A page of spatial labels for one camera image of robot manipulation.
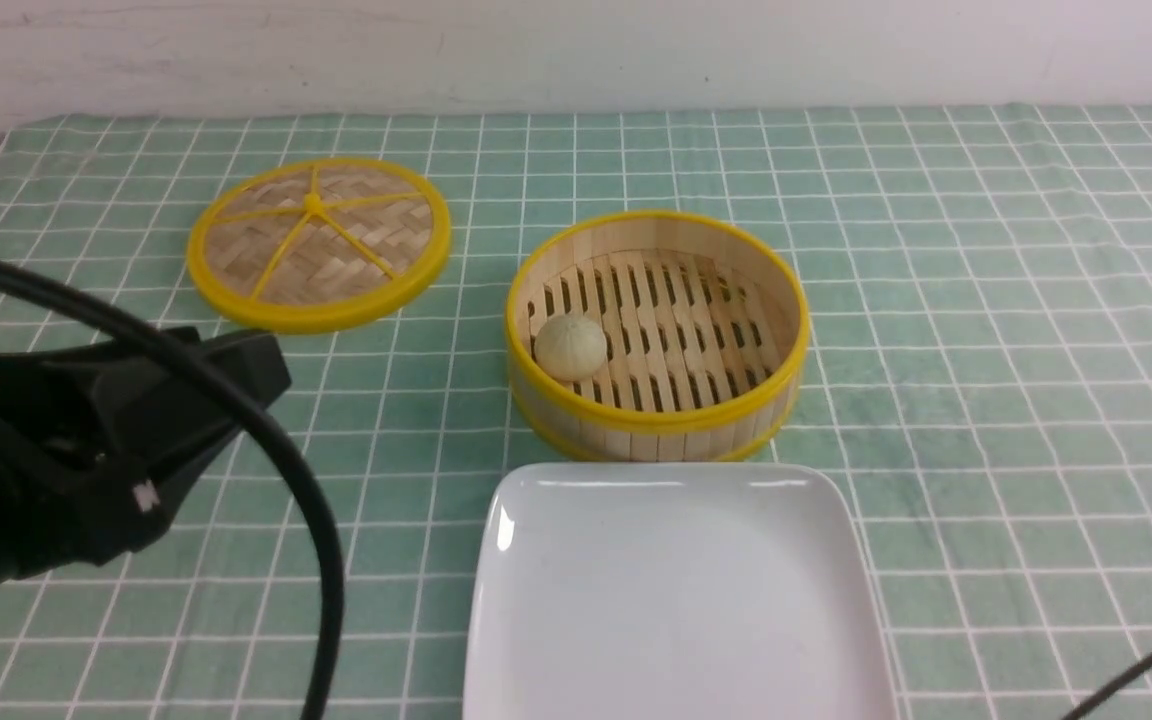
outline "green tablecloth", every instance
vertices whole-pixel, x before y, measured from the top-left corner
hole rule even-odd
[[[59,118],[0,149],[0,258],[228,329],[184,275],[188,228],[221,188],[327,154],[429,174],[456,225],[401,313],[285,339],[276,414],[348,552],[335,717],[458,717],[490,493],[556,458],[505,389],[507,287],[623,209],[732,219],[803,278],[808,378],[758,460],[844,491],[908,719],[1056,717],[1152,647],[1152,106]],[[0,350],[91,338],[0,300]],[[314,578],[243,441],[151,550],[0,588],[0,717],[293,717]],[[1152,679],[1100,717],[1152,719]]]

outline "square plate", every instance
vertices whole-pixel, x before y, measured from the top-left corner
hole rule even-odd
[[[465,720],[895,720],[846,503],[795,467],[552,464],[483,536]]]

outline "black wire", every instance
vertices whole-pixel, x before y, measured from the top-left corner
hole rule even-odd
[[[1111,680],[1111,682],[1105,683],[1101,689],[1090,694],[1086,700],[1078,703],[1078,706],[1074,710],[1066,712],[1066,714],[1061,717],[1061,720],[1082,720],[1083,717],[1091,714],[1093,710],[1100,707],[1106,700],[1109,700],[1111,697],[1114,697],[1114,694],[1130,685],[1136,679],[1139,677],[1139,675],[1144,675],[1149,673],[1149,670],[1152,670],[1152,652],[1149,653],[1149,655],[1144,655],[1132,667],[1128,667],[1128,669],[1123,670],[1123,673],[1116,675],[1116,677]]]
[[[332,675],[340,652],[340,632],[344,622],[344,561],[332,507],[296,445],[260,406],[213,367],[197,361],[175,338],[166,336],[118,306],[106,305],[83,291],[1,262],[0,293],[45,306],[138,348],[150,359],[184,378],[217,406],[229,411],[234,420],[265,450],[270,461],[274,462],[287,482],[291,497],[305,515],[305,524],[310,529],[319,560],[323,593],[319,643],[314,651],[314,666],[310,672],[310,685],[301,719],[321,719],[332,689]]]

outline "yellow spoke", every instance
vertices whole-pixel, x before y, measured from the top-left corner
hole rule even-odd
[[[366,243],[354,237],[351,233],[344,229],[343,225],[335,222],[335,220],[333,220],[326,214],[323,215],[323,219],[325,220],[326,223],[332,225],[332,229],[334,229],[334,232],[340,233],[340,237],[348,240],[349,245],[355,247],[355,250],[362,252],[362,255],[364,255],[364,258],[371,260],[372,264],[378,266],[378,268],[380,268],[380,272],[389,275],[389,279],[397,279],[397,275],[394,274],[393,270],[389,268],[389,264],[384,258],[381,258],[380,255],[376,255],[376,252],[372,252],[370,247],[366,245]]]
[[[270,258],[270,263],[265,264],[265,270],[260,273],[259,281],[256,281],[255,290],[251,291],[251,295],[248,295],[250,300],[257,300],[265,291],[265,286],[270,283],[270,278],[273,276],[274,268],[283,259],[283,255],[287,255],[287,250],[296,241],[296,236],[301,234],[302,229],[305,229],[305,223],[308,222],[310,222],[310,214],[305,213],[301,215],[301,219],[296,220],[296,223],[291,226],[291,232],[287,233],[287,237],[283,237],[283,242],[278,243],[274,255]]]
[[[389,200],[408,200],[412,197],[420,197],[419,192],[394,192],[392,195],[369,195],[367,197],[351,197],[349,200],[335,200],[328,202],[324,207],[328,210],[333,209],[353,209],[356,205],[370,205],[372,202],[389,202]]]
[[[252,218],[271,218],[274,215],[294,215],[297,213],[303,213],[305,209],[301,205],[293,206],[293,209],[265,209],[265,210],[252,210],[250,213],[237,213],[236,215],[221,215],[212,223],[235,223],[238,220],[250,220]]]

